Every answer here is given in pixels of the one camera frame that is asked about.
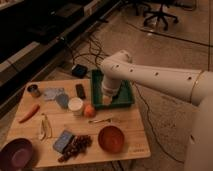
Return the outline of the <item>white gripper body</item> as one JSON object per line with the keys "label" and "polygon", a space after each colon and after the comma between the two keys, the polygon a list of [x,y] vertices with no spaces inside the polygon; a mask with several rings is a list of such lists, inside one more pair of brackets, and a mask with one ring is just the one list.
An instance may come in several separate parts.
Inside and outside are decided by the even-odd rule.
{"label": "white gripper body", "polygon": [[102,91],[102,103],[109,105],[112,102],[112,98],[117,95],[120,89],[121,81],[104,77],[101,83]]}

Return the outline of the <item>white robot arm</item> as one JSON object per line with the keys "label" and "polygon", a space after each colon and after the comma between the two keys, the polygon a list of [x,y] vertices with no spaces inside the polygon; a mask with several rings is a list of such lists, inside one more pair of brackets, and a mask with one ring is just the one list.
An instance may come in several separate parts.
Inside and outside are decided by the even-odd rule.
{"label": "white robot arm", "polygon": [[101,71],[105,96],[115,96],[128,80],[197,106],[184,171],[213,171],[213,72],[135,65],[125,50],[105,58]]}

